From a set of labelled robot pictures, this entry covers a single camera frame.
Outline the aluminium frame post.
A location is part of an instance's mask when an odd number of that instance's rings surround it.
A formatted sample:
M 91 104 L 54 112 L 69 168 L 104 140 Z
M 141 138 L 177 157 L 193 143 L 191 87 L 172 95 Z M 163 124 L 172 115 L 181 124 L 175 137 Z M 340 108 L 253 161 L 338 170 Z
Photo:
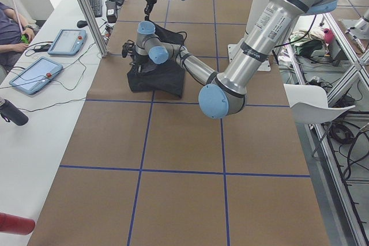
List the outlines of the aluminium frame post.
M 96 23 L 95 16 L 93 15 L 92 8 L 89 4 L 88 0 L 77 0 L 81 11 L 87 21 L 89 30 L 92 34 L 95 44 L 97 45 L 101 56 L 104 58 L 107 56 L 108 51 L 106 47 L 106 43 L 100 33 L 100 29 Z

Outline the black power brick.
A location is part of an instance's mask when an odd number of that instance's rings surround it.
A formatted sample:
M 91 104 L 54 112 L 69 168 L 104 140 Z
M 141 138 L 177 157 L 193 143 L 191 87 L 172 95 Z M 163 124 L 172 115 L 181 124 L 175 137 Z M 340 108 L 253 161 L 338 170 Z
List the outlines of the black power brick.
M 106 17 L 108 23 L 116 23 L 117 21 L 117 6 L 114 1 L 106 1 Z

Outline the pile of clothes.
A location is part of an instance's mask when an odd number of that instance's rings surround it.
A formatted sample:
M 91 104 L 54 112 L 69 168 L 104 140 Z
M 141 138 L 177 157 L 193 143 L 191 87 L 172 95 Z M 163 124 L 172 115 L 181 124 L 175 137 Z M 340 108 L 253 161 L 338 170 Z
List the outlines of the pile of clothes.
M 305 34 L 306 31 L 301 29 L 294 31 L 289 37 L 297 55 L 305 58 L 326 55 L 323 28 L 313 27 L 312 30 L 309 31 L 308 35 L 303 38 Z

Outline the black graphic t-shirt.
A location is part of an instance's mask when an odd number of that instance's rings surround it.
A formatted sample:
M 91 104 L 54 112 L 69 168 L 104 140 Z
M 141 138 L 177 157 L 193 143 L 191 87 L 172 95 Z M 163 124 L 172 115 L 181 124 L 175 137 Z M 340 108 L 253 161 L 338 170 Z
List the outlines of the black graphic t-shirt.
M 160 90 L 181 98 L 185 71 L 175 62 L 180 46 L 184 45 L 180 33 L 169 31 L 151 21 L 141 21 L 137 28 L 135 52 L 149 56 L 147 66 L 133 65 L 127 73 L 132 92 Z

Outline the black computer mouse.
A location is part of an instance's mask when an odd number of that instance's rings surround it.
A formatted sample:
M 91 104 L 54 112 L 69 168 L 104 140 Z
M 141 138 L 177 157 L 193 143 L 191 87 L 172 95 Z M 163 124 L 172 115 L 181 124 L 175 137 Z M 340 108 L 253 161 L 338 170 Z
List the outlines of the black computer mouse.
M 78 28 L 83 28 L 83 27 L 85 27 L 85 26 L 87 26 L 88 25 L 88 23 L 86 22 L 86 21 L 84 21 L 84 20 L 79 20 L 78 22 L 77 22 L 77 27 Z

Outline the black keyboard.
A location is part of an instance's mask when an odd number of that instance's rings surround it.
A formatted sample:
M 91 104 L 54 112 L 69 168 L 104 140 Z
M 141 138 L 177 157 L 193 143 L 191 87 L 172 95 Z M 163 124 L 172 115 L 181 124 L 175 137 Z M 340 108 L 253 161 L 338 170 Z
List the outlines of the black keyboard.
M 95 17 L 102 16 L 102 0 L 88 0 Z

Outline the black water bottle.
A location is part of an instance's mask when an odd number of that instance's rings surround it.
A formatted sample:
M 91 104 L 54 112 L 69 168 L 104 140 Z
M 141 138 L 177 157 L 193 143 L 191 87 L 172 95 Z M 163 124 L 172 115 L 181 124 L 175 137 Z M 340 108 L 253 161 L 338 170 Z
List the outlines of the black water bottle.
M 23 126 L 28 123 L 28 117 L 21 112 L 9 100 L 1 98 L 1 117 L 6 122 L 13 122 L 18 126 Z

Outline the seated person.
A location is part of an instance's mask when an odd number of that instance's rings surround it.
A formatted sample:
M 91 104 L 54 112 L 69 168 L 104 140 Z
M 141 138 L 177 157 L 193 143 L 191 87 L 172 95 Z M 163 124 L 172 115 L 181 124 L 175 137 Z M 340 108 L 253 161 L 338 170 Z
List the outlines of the seated person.
M 16 64 L 28 43 L 21 40 L 22 35 L 31 42 L 35 33 L 27 19 L 11 7 L 1 3 L 1 66 L 8 73 Z

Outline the near blue teach pendant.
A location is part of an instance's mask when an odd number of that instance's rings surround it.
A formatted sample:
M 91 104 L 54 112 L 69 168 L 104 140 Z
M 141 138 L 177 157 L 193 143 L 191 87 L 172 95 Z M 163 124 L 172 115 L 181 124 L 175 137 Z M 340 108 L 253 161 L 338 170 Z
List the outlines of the near blue teach pendant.
M 51 82 L 63 66 L 46 57 L 41 57 L 9 82 L 9 85 L 27 95 L 34 95 Z

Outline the red cylinder bottle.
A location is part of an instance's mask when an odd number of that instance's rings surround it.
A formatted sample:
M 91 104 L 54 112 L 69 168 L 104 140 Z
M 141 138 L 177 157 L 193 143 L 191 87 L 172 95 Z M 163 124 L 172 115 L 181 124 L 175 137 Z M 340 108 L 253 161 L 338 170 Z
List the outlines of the red cylinder bottle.
M 32 219 L 1 213 L 1 232 L 3 233 L 28 235 L 34 228 L 35 221 Z

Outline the blue teach pendant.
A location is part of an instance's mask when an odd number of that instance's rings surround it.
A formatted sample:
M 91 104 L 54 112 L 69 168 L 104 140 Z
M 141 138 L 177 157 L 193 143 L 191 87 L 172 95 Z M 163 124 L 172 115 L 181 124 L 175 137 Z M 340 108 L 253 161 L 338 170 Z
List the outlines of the blue teach pendant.
M 9 85 L 27 95 L 34 95 L 51 82 L 63 66 L 46 57 L 41 57 L 9 82 Z
M 61 29 L 47 53 L 54 56 L 74 56 L 86 40 L 83 29 Z

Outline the white plastic chair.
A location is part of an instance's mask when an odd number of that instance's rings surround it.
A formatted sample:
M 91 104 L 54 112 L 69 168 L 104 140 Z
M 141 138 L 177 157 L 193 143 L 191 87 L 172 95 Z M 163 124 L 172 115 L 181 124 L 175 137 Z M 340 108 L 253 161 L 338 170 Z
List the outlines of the white plastic chair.
M 332 122 L 344 112 L 355 107 L 355 105 L 350 105 L 343 108 L 330 108 L 326 91 L 319 86 L 284 84 L 284 89 L 296 123 Z

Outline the far blue teach pendant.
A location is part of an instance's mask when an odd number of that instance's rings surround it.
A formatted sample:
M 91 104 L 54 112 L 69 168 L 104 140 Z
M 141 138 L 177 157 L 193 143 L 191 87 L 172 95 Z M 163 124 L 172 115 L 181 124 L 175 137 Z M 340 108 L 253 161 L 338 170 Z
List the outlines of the far blue teach pendant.
M 47 53 L 54 56 L 74 56 L 86 40 L 83 29 L 61 29 Z

